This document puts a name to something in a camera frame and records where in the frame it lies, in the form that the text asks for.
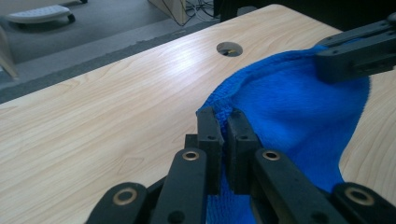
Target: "blue cloth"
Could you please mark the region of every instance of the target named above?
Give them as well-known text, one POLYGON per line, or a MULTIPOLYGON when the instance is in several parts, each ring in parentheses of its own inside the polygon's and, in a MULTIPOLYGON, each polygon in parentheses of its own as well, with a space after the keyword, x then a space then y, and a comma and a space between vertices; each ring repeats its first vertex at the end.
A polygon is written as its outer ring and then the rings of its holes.
MULTIPOLYGON (((370 80, 319 81, 313 56, 324 49, 283 52, 245 67, 224 80, 202 108, 213 106, 222 134, 233 108, 242 110, 264 147, 285 152, 314 185, 330 191, 343 182, 338 162, 370 80)), ((233 195, 224 174, 221 191, 208 197, 208 223, 254 223, 248 196, 233 195)))

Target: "wooden table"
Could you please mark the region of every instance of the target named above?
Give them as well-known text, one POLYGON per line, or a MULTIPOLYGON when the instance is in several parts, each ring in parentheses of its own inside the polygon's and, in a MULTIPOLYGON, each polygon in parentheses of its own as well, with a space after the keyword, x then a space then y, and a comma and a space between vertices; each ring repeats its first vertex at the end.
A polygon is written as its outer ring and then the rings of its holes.
MULTIPOLYGON (((196 132, 195 111, 224 78, 337 31, 266 7, 0 105, 0 222, 83 223, 112 186, 149 186, 196 132), (217 53, 240 44, 235 58, 217 53)), ((396 204, 396 76, 373 91, 340 163, 348 181, 396 204)))

